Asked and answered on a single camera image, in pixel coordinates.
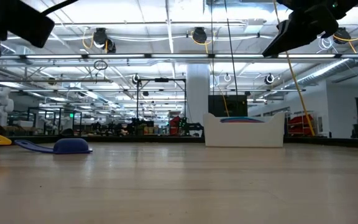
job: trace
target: shelf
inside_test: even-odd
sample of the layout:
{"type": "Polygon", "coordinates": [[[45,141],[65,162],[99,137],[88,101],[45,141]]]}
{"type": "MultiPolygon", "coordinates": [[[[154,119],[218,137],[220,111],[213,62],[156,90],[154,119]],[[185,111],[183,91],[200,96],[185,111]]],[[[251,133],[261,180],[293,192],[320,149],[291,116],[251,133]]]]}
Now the shelf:
{"type": "Polygon", "coordinates": [[[298,122],[298,123],[293,123],[293,124],[288,124],[288,125],[298,125],[298,124],[308,125],[308,123],[303,123],[303,122],[298,122]]]}

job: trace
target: ceiling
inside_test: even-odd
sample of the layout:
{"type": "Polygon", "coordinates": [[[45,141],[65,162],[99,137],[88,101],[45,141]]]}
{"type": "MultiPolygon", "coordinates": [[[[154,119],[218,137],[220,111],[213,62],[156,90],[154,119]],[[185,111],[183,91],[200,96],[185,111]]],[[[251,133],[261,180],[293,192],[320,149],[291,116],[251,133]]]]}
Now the ceiling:
{"type": "MultiPolygon", "coordinates": [[[[23,0],[28,5],[38,11],[43,11],[52,5],[58,4],[63,0],[23,0]]],[[[46,45],[42,49],[31,46],[27,41],[9,34],[7,41],[3,42],[4,54],[103,54],[102,49],[95,46],[88,49],[91,45],[91,33],[97,27],[107,28],[107,33],[114,41],[117,47],[117,54],[229,54],[232,51],[235,54],[260,54],[277,34],[277,18],[273,11],[273,5],[267,4],[267,1],[255,0],[255,4],[231,4],[227,9],[227,15],[230,24],[230,35],[232,41],[229,41],[229,29],[227,28],[226,12],[224,7],[215,6],[213,8],[211,25],[211,8],[203,5],[204,1],[192,0],[126,0],[126,1],[105,1],[105,0],[81,0],[69,5],[59,11],[51,13],[49,17],[53,19],[56,26],[53,35],[50,36],[46,45]],[[171,22],[172,45],[170,46],[167,18],[171,22]],[[191,37],[195,27],[204,27],[211,40],[214,35],[214,42],[207,45],[197,45],[191,37]]],[[[291,10],[284,6],[278,7],[280,20],[288,18],[291,10]]],[[[345,27],[353,38],[358,37],[358,7],[353,8],[347,13],[347,16],[339,21],[341,27],[345,27]]],[[[350,48],[346,45],[327,44],[327,49],[322,46],[322,40],[318,39],[310,45],[291,50],[291,54],[331,54],[346,52],[350,48]]],[[[48,61],[39,60],[42,63],[64,63],[64,60],[48,61]]],[[[191,60],[147,60],[132,59],[111,60],[115,66],[109,66],[105,71],[90,72],[93,66],[85,66],[84,61],[70,66],[27,66],[25,63],[15,60],[0,61],[0,79],[23,79],[25,71],[27,74],[33,74],[33,79],[48,79],[55,77],[57,79],[81,80],[106,77],[110,82],[82,83],[81,88],[87,89],[130,89],[135,88],[131,80],[135,74],[141,78],[186,78],[186,68],[189,63],[195,63],[191,60]]],[[[293,63],[295,73],[301,73],[316,65],[307,60],[293,63]]],[[[215,61],[214,74],[219,83],[219,87],[234,88],[233,78],[225,81],[225,76],[233,76],[233,66],[230,60],[215,61]]],[[[234,64],[237,75],[238,88],[269,88],[264,84],[264,78],[269,73],[280,77],[276,82],[285,82],[290,79],[290,71],[286,61],[274,61],[262,63],[261,61],[236,62],[234,64]]],[[[149,83],[147,88],[177,89],[176,92],[162,93],[150,92],[148,98],[174,98],[183,97],[180,92],[180,84],[169,83],[149,83]]],[[[43,89],[66,89],[66,86],[51,86],[48,83],[26,83],[22,84],[21,89],[43,88],[43,89]]],[[[51,93],[38,93],[41,96],[51,96],[51,93]]],[[[97,95],[113,103],[133,103],[131,97],[133,93],[118,92],[98,92],[97,95]]],[[[63,95],[59,98],[67,98],[67,102],[85,102],[85,98],[79,98],[75,93],[63,95]]],[[[99,100],[90,98],[88,103],[98,103],[99,100]]],[[[176,102],[167,102],[172,104],[175,109],[176,102]]]]}

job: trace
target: metal frame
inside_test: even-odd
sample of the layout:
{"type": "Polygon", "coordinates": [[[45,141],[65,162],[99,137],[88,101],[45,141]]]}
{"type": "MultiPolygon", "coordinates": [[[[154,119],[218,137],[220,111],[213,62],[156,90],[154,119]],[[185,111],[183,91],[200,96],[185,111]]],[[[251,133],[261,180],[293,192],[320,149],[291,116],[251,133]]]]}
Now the metal frame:
{"type": "MultiPolygon", "coordinates": [[[[176,89],[142,89],[145,91],[172,91],[172,92],[178,92],[178,91],[183,91],[183,90],[176,90],[176,89]]],[[[46,92],[50,92],[50,93],[56,93],[56,92],[79,92],[79,91],[93,91],[93,92],[118,92],[118,93],[125,93],[125,92],[137,92],[137,89],[89,89],[89,90],[11,90],[11,92],[29,92],[29,93],[46,93],[46,92]]],[[[224,90],[220,90],[223,92],[227,92],[227,91],[236,91],[236,89],[224,89],[224,90]]],[[[289,92],[293,92],[293,91],[297,91],[297,90],[267,90],[267,89],[237,89],[237,91],[250,91],[250,92],[270,92],[270,91],[277,91],[277,92],[284,92],[284,93],[289,93],[289,92]]]]}
{"type": "MultiPolygon", "coordinates": [[[[152,59],[226,59],[231,60],[231,57],[234,57],[235,60],[283,60],[287,61],[287,56],[280,54],[276,57],[264,57],[261,54],[66,54],[66,55],[2,55],[0,60],[27,60],[37,59],[37,60],[88,60],[88,59],[143,59],[143,58],[152,58],[152,59]]],[[[319,60],[337,60],[337,59],[358,59],[358,54],[290,54],[289,57],[292,60],[302,59],[307,63],[310,63],[310,60],[319,59],[319,60]]]]}
{"type": "MultiPolygon", "coordinates": [[[[144,87],[149,84],[150,82],[159,82],[158,80],[164,80],[167,82],[175,82],[177,84],[177,82],[182,81],[185,83],[185,89],[183,89],[180,85],[177,85],[180,87],[180,91],[184,91],[185,93],[185,117],[186,117],[186,106],[187,106],[187,85],[186,85],[186,79],[185,78],[139,78],[137,80],[136,83],[136,121],[139,119],[139,92],[144,89],[144,87]],[[146,83],[142,86],[142,88],[139,88],[139,84],[142,81],[146,81],[146,83]]],[[[137,135],[138,129],[137,129],[137,122],[136,122],[136,126],[135,126],[135,135],[137,135]]]]}
{"type": "MultiPolygon", "coordinates": [[[[40,107],[29,107],[27,109],[27,121],[30,121],[30,112],[31,110],[37,110],[37,111],[44,111],[45,112],[45,119],[47,117],[47,112],[53,112],[53,123],[55,123],[56,121],[56,114],[59,113],[59,120],[58,120],[58,134],[60,133],[60,125],[62,122],[62,114],[65,113],[70,113],[73,114],[73,130],[74,130],[74,125],[75,125],[75,114],[79,113],[80,114],[80,136],[82,133],[82,112],[81,111],[77,111],[77,110],[64,110],[64,108],[61,107],[48,107],[48,108],[40,108],[40,107]],[[48,109],[59,109],[59,112],[57,111],[49,111],[48,109]]],[[[35,122],[37,120],[37,116],[35,115],[34,121],[33,121],[33,127],[35,127],[35,122]]],[[[44,135],[46,132],[46,126],[44,123],[44,135]]]]}

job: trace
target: white pillar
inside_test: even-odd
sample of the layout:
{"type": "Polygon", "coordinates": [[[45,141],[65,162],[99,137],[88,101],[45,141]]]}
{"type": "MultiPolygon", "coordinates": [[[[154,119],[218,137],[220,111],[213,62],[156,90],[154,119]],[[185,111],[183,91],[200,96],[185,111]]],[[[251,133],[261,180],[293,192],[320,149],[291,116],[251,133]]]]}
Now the white pillar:
{"type": "Polygon", "coordinates": [[[186,116],[191,123],[204,125],[203,116],[208,113],[209,65],[187,65],[186,116]]]}

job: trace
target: ductwork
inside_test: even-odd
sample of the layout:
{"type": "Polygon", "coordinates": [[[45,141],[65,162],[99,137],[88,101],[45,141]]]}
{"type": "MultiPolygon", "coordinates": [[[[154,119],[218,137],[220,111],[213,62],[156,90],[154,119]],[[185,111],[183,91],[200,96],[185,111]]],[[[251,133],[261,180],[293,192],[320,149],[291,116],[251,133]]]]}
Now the ductwork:
{"type": "MultiPolygon", "coordinates": [[[[298,75],[298,84],[299,85],[310,85],[313,83],[317,83],[320,80],[324,80],[328,77],[336,75],[338,73],[344,72],[349,68],[353,68],[357,65],[357,61],[355,59],[347,58],[338,60],[335,62],[331,62],[328,64],[320,64],[312,69],[303,72],[298,75]]],[[[290,84],[286,84],[285,86],[281,86],[283,88],[294,88],[294,82],[290,84]]]]}

